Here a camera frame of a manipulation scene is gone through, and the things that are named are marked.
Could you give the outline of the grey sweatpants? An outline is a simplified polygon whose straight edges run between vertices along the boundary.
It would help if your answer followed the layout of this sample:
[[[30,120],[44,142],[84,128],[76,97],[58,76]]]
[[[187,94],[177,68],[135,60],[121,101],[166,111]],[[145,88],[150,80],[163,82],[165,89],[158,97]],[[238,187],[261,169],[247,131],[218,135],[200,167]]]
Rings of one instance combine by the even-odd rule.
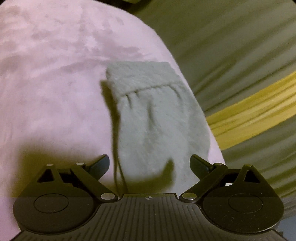
[[[197,183],[190,157],[206,158],[207,123],[166,62],[116,62],[106,71],[118,112],[117,156],[129,193],[177,193]]]

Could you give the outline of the pink fleece bed blanket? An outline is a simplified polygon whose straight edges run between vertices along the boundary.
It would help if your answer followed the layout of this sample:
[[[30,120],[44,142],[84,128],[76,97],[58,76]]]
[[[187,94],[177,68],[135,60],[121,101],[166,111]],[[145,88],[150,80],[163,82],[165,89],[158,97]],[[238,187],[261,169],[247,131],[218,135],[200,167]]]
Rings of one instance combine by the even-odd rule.
[[[168,62],[180,74],[158,34],[116,7],[1,4],[1,240],[19,232],[13,202],[45,164],[113,157],[112,61]]]

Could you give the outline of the yellow curtain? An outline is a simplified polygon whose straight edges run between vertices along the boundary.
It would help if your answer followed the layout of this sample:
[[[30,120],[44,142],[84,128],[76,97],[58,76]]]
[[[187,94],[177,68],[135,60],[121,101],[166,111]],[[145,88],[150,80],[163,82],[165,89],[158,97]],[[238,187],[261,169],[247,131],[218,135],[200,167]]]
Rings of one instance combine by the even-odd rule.
[[[295,72],[206,118],[221,150],[295,116]]]

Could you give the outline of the green curtain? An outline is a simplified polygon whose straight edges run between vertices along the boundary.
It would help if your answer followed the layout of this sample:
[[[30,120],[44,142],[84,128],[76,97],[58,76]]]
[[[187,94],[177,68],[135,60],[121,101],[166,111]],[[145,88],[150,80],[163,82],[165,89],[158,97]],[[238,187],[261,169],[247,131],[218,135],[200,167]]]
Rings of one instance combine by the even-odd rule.
[[[206,117],[295,72],[293,1],[140,1],[129,12],[163,39]],[[295,195],[295,116],[222,153]]]

